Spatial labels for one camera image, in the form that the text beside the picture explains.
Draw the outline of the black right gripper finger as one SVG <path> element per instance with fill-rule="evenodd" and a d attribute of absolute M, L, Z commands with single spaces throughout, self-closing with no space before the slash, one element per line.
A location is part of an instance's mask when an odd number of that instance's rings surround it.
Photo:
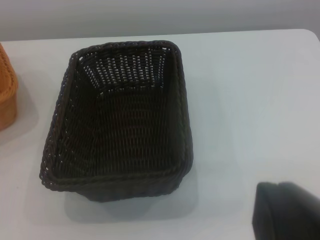
<path fill-rule="evenodd" d="M 252 228 L 256 240 L 318 240 L 320 198 L 292 182 L 260 182 Z"/>

